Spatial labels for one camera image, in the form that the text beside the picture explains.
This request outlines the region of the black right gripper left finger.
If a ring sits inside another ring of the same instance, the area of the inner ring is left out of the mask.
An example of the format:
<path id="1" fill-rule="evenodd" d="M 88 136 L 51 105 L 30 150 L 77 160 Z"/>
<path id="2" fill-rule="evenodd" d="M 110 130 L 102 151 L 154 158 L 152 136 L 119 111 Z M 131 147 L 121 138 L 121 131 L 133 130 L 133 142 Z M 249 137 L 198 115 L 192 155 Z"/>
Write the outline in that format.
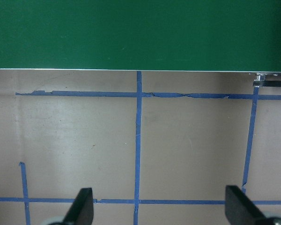
<path id="1" fill-rule="evenodd" d="M 65 215 L 63 225 L 91 225 L 94 219 L 92 188 L 80 189 L 77 197 Z"/>

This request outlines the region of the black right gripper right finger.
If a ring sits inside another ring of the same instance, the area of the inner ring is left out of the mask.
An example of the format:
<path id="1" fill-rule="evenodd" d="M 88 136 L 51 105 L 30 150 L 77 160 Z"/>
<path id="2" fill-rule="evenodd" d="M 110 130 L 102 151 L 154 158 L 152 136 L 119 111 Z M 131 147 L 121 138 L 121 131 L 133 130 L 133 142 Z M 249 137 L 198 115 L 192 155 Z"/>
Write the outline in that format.
<path id="1" fill-rule="evenodd" d="M 281 217 L 265 215 L 235 185 L 225 187 L 225 216 L 231 225 L 281 225 Z"/>

